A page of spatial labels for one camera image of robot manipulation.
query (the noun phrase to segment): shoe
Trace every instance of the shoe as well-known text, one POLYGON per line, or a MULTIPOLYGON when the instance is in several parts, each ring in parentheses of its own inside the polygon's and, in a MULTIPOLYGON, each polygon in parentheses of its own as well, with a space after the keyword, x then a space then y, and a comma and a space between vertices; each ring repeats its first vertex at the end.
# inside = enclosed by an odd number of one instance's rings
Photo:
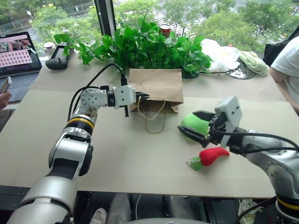
MULTIPOLYGON (((257 205, 257 203, 252 201, 252 199, 239 200, 238 215, 240 215, 242 212, 244 212, 247 209, 250 209, 251 207, 256 206, 256 205, 257 205)), ((243 218, 241 218, 240 224, 253 224, 257 211, 262 212, 261 207, 253 209, 252 211, 247 213, 243 218)))
POLYGON ((107 212, 103 208, 99 208, 93 214, 89 224, 105 224, 107 218, 107 212))

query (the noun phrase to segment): smartphone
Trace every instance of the smartphone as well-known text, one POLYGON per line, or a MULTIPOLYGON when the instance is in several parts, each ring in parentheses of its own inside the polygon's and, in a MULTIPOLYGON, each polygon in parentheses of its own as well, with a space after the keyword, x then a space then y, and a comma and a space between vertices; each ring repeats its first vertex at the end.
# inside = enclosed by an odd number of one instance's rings
POLYGON ((1 86, 0 94, 6 92, 9 89, 10 85, 11 85, 11 77, 8 76, 5 82, 3 83, 3 85, 1 86))

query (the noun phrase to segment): white cup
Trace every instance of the white cup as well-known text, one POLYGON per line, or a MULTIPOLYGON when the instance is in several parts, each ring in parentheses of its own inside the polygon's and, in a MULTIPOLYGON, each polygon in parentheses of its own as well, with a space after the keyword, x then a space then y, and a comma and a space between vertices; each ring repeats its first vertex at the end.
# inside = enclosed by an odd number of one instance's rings
POLYGON ((53 43, 53 42, 46 42, 43 45, 43 49, 46 51, 47 55, 49 57, 51 57, 52 54, 55 52, 55 49, 56 49, 55 43, 53 43))

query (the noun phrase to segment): yellow ring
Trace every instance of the yellow ring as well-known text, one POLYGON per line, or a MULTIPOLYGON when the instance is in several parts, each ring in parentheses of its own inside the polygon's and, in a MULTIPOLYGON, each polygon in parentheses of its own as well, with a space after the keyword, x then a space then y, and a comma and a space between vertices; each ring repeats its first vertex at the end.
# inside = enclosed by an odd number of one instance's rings
POLYGON ((85 118, 72 118, 69 120, 69 122, 67 122, 67 124, 70 124, 72 123, 73 121, 83 121, 87 124, 89 124, 93 129, 94 129, 94 125, 92 122, 90 122, 89 120, 85 119, 85 118))
POLYGON ((287 207, 287 208, 289 208, 289 209, 299 210, 299 206, 291 205, 291 204, 287 204, 287 203, 281 201, 281 199, 279 199, 278 197, 277 197, 277 200, 278 200, 282 205, 284 205, 285 207, 287 207))

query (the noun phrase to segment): human hand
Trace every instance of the human hand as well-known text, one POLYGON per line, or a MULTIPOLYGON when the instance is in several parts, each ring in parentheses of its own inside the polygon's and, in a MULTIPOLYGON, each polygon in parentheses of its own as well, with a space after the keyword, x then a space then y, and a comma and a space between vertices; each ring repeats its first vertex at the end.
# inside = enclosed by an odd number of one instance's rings
POLYGON ((0 110, 5 108, 8 105, 9 99, 11 98, 11 94, 9 91, 0 95, 0 110))

